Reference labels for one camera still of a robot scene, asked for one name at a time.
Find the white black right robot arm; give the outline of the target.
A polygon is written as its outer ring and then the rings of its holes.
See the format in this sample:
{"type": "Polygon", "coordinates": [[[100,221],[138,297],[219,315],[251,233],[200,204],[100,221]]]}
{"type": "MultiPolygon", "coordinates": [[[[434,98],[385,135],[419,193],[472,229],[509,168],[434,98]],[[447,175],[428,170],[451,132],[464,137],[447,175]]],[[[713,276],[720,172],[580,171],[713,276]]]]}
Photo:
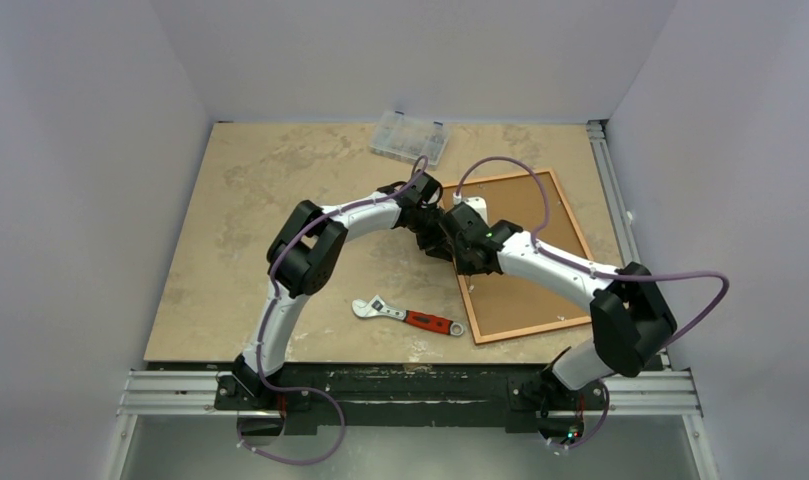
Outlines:
{"type": "Polygon", "coordinates": [[[657,282],[639,263],[619,268],[584,260],[512,222],[488,225],[466,204],[445,213],[439,225],[457,273],[522,278],[589,314],[591,339],[556,358],[541,381],[553,406],[568,405],[582,387],[606,376],[637,376],[677,329],[657,282]]]}

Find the red wooden photo frame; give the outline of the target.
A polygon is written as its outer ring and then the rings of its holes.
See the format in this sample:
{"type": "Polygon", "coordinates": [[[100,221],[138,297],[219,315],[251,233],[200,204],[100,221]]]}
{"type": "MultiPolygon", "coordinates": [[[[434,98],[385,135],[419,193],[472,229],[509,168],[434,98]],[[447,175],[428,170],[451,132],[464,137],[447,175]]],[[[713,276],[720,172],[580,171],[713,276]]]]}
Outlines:
{"type": "MultiPolygon", "coordinates": [[[[539,169],[549,203],[549,222],[538,238],[583,259],[592,258],[588,243],[551,169],[539,169]]],[[[531,230],[542,223],[543,201],[526,172],[469,178],[465,197],[487,203],[488,223],[508,220],[531,230]]],[[[485,344],[568,329],[590,323],[580,307],[530,280],[508,275],[458,277],[473,340],[485,344]]]]}

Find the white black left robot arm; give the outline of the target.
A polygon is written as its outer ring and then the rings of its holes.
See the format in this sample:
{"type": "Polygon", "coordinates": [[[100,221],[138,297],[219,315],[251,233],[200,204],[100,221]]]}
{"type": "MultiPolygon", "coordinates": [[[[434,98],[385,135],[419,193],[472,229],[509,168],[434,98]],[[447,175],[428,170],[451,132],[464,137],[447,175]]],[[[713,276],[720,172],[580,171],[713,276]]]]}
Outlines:
{"type": "Polygon", "coordinates": [[[244,401],[264,409],[277,399],[278,382],[270,375],[283,367],[301,310],[328,283],[347,242],[406,228],[427,253],[451,258],[438,225],[442,192],[439,181],[418,171],[406,182],[382,186],[349,203],[319,206],[304,200],[295,207],[266,255],[267,296],[256,333],[231,369],[244,401]]]}

